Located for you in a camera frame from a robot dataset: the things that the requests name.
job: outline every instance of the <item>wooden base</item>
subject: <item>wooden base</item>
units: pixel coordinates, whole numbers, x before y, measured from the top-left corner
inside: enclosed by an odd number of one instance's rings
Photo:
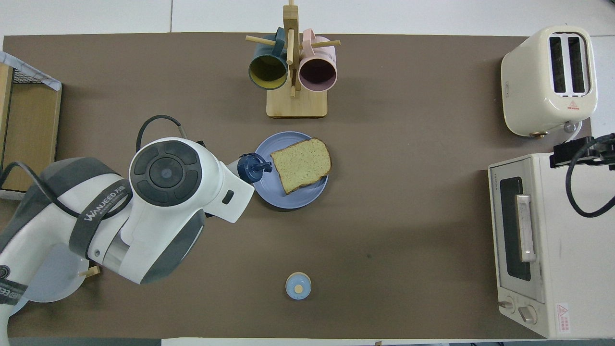
[[[267,91],[267,115],[271,118],[322,118],[327,115],[327,92],[301,88],[291,97],[290,78],[276,90]]]

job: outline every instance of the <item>brown table mat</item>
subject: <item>brown table mat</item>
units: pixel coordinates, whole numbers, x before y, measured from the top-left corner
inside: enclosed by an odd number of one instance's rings
[[[179,119],[228,163],[280,131],[329,147],[323,194],[290,212],[258,195],[236,224],[209,218],[180,267],[139,286],[110,271],[29,303],[9,335],[463,339],[538,337],[498,311],[487,165],[567,138],[509,132],[499,66],[523,38],[331,34],[339,80],[322,119],[269,119],[240,33],[9,36],[60,80],[57,158],[126,176],[142,122]],[[584,127],[581,135],[589,133]],[[157,121],[144,140],[177,135]],[[284,282],[314,288],[292,301]]]

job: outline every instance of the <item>blue plate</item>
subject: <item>blue plate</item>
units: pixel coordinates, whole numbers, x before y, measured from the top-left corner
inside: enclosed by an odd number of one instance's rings
[[[273,162],[271,153],[284,149],[302,140],[312,137],[296,131],[285,131],[276,133],[261,143],[256,149],[256,153],[262,156],[265,161]],[[273,165],[271,173],[264,173],[263,178],[254,183],[254,189],[269,204],[282,209],[296,209],[312,203],[325,189],[328,175],[322,177],[318,182],[308,185],[287,195],[282,187],[280,175]]]

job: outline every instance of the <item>wooden mug tree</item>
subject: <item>wooden mug tree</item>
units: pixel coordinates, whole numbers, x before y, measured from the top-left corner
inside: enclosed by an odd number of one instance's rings
[[[301,47],[299,41],[299,7],[294,0],[288,0],[284,5],[284,32],[288,64],[288,78],[286,83],[278,89],[267,91],[267,115],[271,118],[322,118],[327,115],[327,92],[314,92],[301,88],[299,82],[299,59]],[[276,42],[246,36],[246,41],[268,44],[273,46]],[[313,48],[339,46],[339,40],[318,42]]]

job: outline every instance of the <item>blue lid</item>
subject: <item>blue lid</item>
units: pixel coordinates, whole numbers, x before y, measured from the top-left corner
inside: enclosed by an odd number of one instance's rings
[[[266,162],[262,156],[256,153],[244,154],[237,163],[237,173],[241,180],[247,183],[255,183],[263,178],[264,172],[271,172],[270,162]]]
[[[305,299],[310,292],[312,292],[312,281],[305,273],[293,273],[286,280],[286,293],[292,299]]]

